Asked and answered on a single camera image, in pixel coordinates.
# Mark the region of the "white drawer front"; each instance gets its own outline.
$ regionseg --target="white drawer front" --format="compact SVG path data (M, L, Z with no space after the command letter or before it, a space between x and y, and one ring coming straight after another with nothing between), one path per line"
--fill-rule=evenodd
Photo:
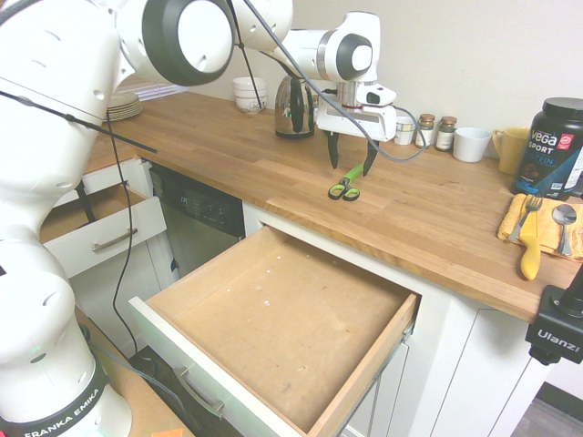
M223 417L246 437L300 437L286 421L162 319L140 298L129 301L139 331L174 369L189 369L190 386L208 403L223 402Z
M158 198L149 198L132 207L134 234L132 244L137 245L166 230L166 222ZM91 269L100 262L114 257L128 248L128 239L122 239L99 252L95 245L103 245L128 233L128 211L122 210L83 228L52 239L45 247L58 259L68 278Z

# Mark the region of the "electric kettle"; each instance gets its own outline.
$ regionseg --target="electric kettle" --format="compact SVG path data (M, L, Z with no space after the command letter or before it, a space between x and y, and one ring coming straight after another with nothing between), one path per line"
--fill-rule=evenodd
M312 91L306 82L286 76L275 97L275 134L287 139L313 135Z

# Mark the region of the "yellow towel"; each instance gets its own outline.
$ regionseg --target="yellow towel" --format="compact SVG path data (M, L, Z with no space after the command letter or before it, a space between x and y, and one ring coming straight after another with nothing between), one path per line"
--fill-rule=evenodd
M527 196L524 194L516 194L514 196L510 208L508 208L508 212L498 230L499 239L504 241L508 240L512 229L514 229L514 226L521 218L520 212L526 201ZM545 198L543 201L543 206L538 212L538 241L540 243L540 250L561 258L583 262L583 205L571 205L577 212L577 221L567 227L567 235L573 255L566 257L557 251L563 233L563 227L558 225L553 219L553 209L562 203L565 202L559 202L552 198ZM524 246L520 238L515 243Z

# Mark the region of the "floor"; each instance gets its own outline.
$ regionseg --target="floor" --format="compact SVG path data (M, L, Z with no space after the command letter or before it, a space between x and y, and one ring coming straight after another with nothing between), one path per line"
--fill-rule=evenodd
M512 437L583 437L583 423L534 399Z

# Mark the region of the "metal drawer pull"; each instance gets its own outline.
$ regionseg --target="metal drawer pull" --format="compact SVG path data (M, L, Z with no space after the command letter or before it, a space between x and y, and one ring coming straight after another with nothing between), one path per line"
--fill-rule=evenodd
M118 244L120 241L123 241L124 239L128 239L130 235L134 235L137 233L138 233L138 228L134 228L132 230L128 229L128 232L126 232L124 235L121 235L121 236L117 237L116 239L112 239L112 240L108 241L107 243L94 244L93 248L91 248L91 250L93 250L93 253L98 253L103 249L110 248L114 244Z
M202 397L194 391L194 389L190 386L189 382L186 381L185 376L189 373L189 370L182 367L180 369L174 369L174 374L179 379L180 384L184 387L190 396L194 398L196 402L200 404L202 408L204 408L207 412L212 414L213 416L217 416L219 419L222 419L222 409L225 404L222 401L218 401L214 405L210 405L206 402Z

